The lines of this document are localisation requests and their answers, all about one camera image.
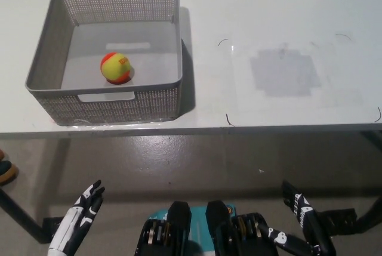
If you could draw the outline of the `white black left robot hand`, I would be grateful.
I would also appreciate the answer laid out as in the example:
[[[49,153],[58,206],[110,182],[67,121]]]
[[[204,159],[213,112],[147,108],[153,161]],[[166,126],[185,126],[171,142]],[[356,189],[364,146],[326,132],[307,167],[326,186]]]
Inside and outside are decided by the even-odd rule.
[[[62,219],[48,248],[47,255],[75,255],[92,226],[103,203],[101,180],[90,185]]]

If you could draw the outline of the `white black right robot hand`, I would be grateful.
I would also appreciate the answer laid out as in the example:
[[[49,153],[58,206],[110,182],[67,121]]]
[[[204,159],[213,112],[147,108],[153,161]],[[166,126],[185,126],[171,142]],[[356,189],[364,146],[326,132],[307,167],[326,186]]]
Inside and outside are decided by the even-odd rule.
[[[324,229],[318,213],[291,183],[282,182],[284,204],[295,215],[305,239],[259,224],[258,229],[272,244],[292,255],[336,255],[334,244]]]

